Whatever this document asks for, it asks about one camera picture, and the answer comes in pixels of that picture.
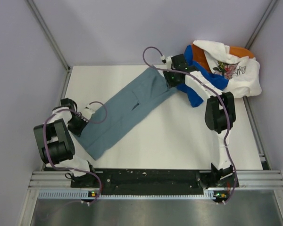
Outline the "grey-blue t shirt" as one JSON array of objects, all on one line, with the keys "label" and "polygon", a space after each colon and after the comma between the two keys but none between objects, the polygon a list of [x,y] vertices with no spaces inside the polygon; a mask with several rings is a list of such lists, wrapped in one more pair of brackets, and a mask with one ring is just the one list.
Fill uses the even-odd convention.
[{"label": "grey-blue t shirt", "polygon": [[152,68],[132,80],[90,118],[78,143],[95,160],[177,91]]}]

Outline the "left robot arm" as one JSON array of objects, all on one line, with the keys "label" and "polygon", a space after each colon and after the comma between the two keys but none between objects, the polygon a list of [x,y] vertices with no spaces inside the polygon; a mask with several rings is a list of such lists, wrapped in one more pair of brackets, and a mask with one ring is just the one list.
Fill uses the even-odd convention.
[{"label": "left robot arm", "polygon": [[91,104],[78,111],[76,102],[65,98],[61,100],[60,106],[52,110],[52,115],[43,124],[33,129],[43,163],[55,170],[70,171],[72,180],[81,178],[89,187],[97,183],[98,176],[89,161],[75,154],[71,134],[80,136],[94,113]]}]

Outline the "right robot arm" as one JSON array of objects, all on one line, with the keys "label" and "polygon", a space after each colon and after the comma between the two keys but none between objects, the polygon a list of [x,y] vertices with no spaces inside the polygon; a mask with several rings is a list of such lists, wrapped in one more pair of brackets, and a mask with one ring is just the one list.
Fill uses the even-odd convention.
[{"label": "right robot arm", "polygon": [[213,151],[209,178],[199,178],[205,188],[223,186],[235,177],[235,166],[229,153],[229,133],[236,120],[234,97],[222,92],[209,80],[208,72],[198,63],[188,61],[185,54],[161,56],[166,65],[163,75],[169,87],[183,85],[186,93],[194,92],[205,104],[204,120],[212,132]]}]

